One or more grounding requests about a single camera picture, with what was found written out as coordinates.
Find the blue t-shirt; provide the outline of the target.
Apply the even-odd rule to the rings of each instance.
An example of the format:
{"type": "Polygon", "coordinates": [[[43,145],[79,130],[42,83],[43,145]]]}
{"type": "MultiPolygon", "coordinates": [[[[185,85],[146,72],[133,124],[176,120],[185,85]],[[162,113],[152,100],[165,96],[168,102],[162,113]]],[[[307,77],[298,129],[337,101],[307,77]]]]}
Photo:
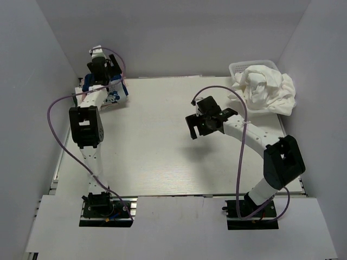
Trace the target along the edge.
{"type": "MultiPolygon", "coordinates": [[[[85,93],[89,90],[89,87],[93,86],[94,75],[87,74],[84,78],[82,91],[85,93]]],[[[108,88],[108,96],[105,99],[103,105],[111,105],[116,103],[122,103],[127,100],[128,91],[124,84],[123,74],[115,75],[110,79],[108,88]]]]}

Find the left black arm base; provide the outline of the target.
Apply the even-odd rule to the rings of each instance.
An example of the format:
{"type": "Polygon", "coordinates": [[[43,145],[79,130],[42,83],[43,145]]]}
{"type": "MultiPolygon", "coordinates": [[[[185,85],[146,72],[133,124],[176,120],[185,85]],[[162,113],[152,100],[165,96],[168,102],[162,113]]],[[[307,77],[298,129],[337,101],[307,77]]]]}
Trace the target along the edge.
{"type": "Polygon", "coordinates": [[[86,200],[83,203],[79,227],[82,228],[130,228],[133,224],[127,209],[119,200],[105,200],[92,205],[86,200]]]}

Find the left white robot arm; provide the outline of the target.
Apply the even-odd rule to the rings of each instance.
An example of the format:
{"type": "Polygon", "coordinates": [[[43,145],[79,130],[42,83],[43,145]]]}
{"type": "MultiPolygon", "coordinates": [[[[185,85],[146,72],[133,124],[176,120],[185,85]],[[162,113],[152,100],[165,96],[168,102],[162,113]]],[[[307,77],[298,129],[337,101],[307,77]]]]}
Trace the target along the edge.
{"type": "Polygon", "coordinates": [[[90,174],[88,195],[83,196],[83,200],[100,198],[95,208],[102,216],[109,216],[115,204],[106,198],[110,195],[110,187],[104,178],[101,161],[105,132],[100,110],[127,100],[128,92],[123,71],[114,55],[106,56],[103,48],[93,48],[89,53],[91,62],[87,67],[90,73],[85,76],[81,91],[76,93],[77,106],[69,110],[70,130],[82,154],[83,167],[90,174]]]}

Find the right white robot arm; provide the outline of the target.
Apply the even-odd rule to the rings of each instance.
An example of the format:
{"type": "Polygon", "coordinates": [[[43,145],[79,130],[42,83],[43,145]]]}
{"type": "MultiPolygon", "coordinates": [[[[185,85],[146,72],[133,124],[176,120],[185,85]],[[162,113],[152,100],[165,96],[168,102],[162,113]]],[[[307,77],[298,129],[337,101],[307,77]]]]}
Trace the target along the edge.
{"type": "Polygon", "coordinates": [[[212,96],[198,98],[193,102],[196,113],[187,116],[186,122],[192,139],[216,131],[243,141],[263,158],[263,178],[244,198],[245,210],[251,216],[259,215],[264,203],[306,171],[296,139],[287,135],[276,136],[247,123],[237,111],[222,110],[212,96]]]}

